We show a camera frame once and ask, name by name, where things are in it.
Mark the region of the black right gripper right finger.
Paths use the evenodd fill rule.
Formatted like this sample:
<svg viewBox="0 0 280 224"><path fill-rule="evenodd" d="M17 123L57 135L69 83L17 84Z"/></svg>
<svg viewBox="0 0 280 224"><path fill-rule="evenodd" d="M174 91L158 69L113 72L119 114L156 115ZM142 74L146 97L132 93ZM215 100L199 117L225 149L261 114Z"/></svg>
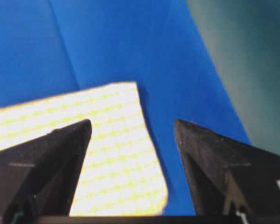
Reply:
<svg viewBox="0 0 280 224"><path fill-rule="evenodd" d="M280 155L181 119L175 141L197 215L280 217Z"/></svg>

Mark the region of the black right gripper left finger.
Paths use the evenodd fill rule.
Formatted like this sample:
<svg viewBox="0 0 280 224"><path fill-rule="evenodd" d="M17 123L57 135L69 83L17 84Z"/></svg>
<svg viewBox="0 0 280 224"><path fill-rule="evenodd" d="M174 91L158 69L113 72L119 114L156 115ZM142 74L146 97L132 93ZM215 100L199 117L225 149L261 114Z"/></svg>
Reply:
<svg viewBox="0 0 280 224"><path fill-rule="evenodd" d="M91 132L84 119L0 151L0 224L69 214Z"/></svg>

